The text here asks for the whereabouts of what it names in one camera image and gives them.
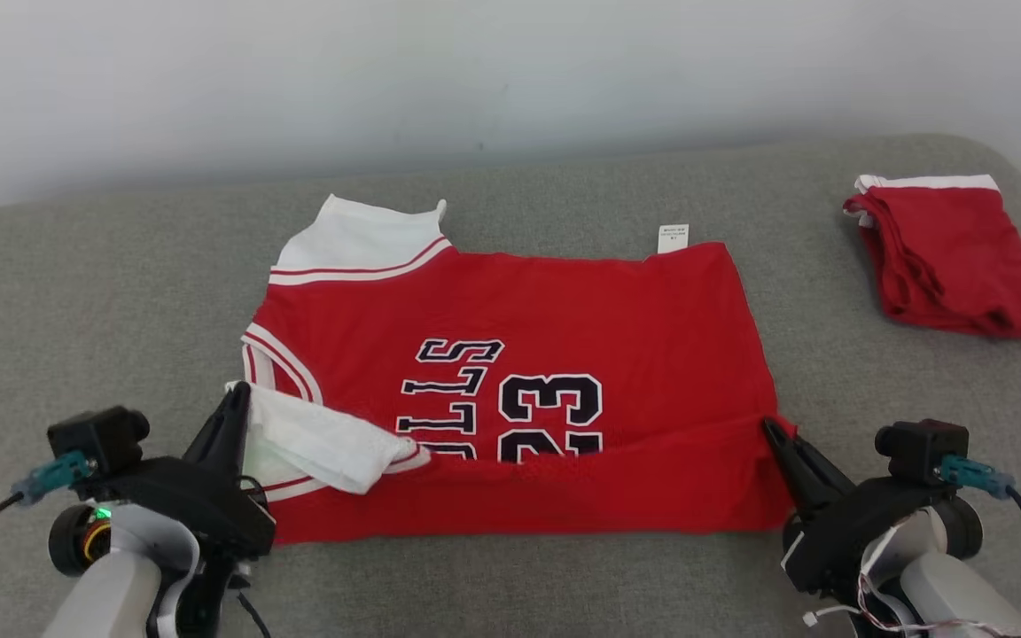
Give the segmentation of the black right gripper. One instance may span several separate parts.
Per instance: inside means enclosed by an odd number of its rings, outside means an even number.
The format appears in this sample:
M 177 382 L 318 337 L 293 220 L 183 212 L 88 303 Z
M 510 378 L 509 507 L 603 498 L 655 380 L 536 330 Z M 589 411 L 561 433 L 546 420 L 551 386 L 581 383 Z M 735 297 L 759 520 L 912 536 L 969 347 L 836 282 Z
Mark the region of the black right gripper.
M 781 566 L 803 593 L 836 593 L 839 582 L 854 579 L 854 560 L 876 537 L 924 506 L 951 500 L 959 488 L 912 484 L 896 478 L 871 478 L 856 486 L 797 433 L 766 418 L 768 440 L 783 481 L 797 509 L 799 536 Z

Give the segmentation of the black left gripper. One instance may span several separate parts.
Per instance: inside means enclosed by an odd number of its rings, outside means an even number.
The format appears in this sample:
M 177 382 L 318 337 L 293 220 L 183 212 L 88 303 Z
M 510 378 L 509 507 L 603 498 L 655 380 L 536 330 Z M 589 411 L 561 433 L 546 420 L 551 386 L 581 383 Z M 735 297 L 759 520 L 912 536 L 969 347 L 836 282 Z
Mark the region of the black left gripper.
M 145 459 L 85 480 L 85 496 L 124 500 L 171 517 L 236 556 L 270 553 L 276 522 L 240 488 L 250 419 L 251 387 L 236 381 L 224 392 L 183 459 Z

